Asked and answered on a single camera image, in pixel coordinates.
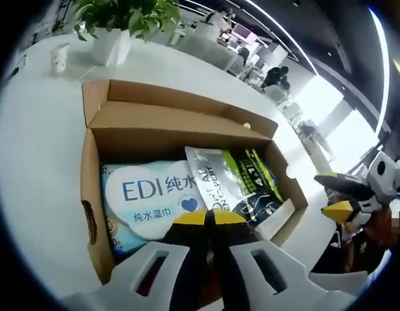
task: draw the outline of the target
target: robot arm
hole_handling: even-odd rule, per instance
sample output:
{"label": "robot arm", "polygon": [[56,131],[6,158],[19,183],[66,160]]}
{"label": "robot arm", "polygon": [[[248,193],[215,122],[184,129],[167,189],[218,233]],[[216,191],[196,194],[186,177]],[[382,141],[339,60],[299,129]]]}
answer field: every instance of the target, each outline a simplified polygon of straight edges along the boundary
{"label": "robot arm", "polygon": [[[213,222],[206,221],[205,213]],[[62,303],[77,311],[195,311],[208,246],[226,311],[339,311],[355,300],[351,294],[313,283],[303,264],[272,242],[259,241],[240,215],[214,210],[176,219],[164,240],[146,244],[115,267],[109,283]],[[148,294],[141,295],[137,288],[158,256],[165,260]]]}
{"label": "robot arm", "polygon": [[388,208],[400,192],[400,161],[395,162],[384,152],[379,152],[365,178],[331,173],[318,175],[315,180],[351,198],[322,209],[322,213],[356,231],[368,224],[373,213]]}

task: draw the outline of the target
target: white robot part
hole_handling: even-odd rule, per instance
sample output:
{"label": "white robot part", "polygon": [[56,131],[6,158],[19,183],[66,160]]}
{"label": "white robot part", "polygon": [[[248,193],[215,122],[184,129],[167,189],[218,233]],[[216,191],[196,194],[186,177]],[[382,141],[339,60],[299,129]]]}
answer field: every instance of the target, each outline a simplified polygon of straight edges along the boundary
{"label": "white robot part", "polygon": [[371,214],[359,212],[353,219],[352,223],[356,228],[361,228],[370,220]]}
{"label": "white robot part", "polygon": [[366,180],[378,201],[389,204],[400,187],[400,161],[395,162],[380,151],[370,165]]}
{"label": "white robot part", "polygon": [[[259,241],[230,247],[245,281],[250,311],[341,311],[355,296],[342,291],[325,290],[313,283],[304,265],[269,241]],[[186,246],[150,242],[113,270],[111,281],[89,294],[74,294],[62,299],[69,310],[110,311],[169,310],[179,268],[187,256]],[[146,267],[156,254],[168,256],[161,266],[147,297],[135,292],[146,273]],[[270,267],[263,274],[255,257],[259,256]]]}
{"label": "white robot part", "polygon": [[373,212],[380,211],[383,208],[382,204],[377,201],[376,196],[372,196],[370,199],[366,201],[358,201],[358,203],[360,205],[362,213],[371,214]]}

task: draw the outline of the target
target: blue heart logo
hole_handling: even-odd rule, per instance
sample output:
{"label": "blue heart logo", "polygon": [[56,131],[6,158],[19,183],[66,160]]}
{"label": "blue heart logo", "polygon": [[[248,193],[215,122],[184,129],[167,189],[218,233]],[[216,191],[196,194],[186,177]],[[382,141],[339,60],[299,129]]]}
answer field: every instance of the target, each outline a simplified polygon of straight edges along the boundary
{"label": "blue heart logo", "polygon": [[181,207],[188,212],[194,212],[197,205],[198,205],[198,202],[195,198],[181,201]]}

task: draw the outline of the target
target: potted plant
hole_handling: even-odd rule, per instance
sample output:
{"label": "potted plant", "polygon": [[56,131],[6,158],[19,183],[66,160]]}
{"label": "potted plant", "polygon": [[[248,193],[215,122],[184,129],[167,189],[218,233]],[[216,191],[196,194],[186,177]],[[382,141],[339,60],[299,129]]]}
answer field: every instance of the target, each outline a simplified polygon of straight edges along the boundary
{"label": "potted plant", "polygon": [[92,55],[100,65],[124,62],[131,38],[145,42],[159,30],[173,31],[180,20],[178,0],[77,0],[74,30],[80,40],[81,24],[94,37]]}

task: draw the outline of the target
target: white desk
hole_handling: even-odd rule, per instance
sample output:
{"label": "white desk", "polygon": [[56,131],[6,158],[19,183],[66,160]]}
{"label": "white desk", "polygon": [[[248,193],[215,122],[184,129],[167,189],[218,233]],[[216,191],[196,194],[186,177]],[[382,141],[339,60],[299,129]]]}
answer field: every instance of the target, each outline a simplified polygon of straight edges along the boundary
{"label": "white desk", "polygon": [[[50,50],[71,42],[67,71],[50,74]],[[81,84],[131,80],[172,87],[248,109],[279,124],[274,140],[297,177],[309,207],[283,249],[310,270],[335,224],[322,216],[327,197],[313,181],[314,166],[282,114],[247,84],[189,55],[133,42],[122,67],[95,67],[92,41],[76,35],[31,47],[27,66],[0,98],[0,199],[9,230],[26,263],[57,297],[100,286],[89,259],[87,222],[80,204],[80,159],[85,134]]]}

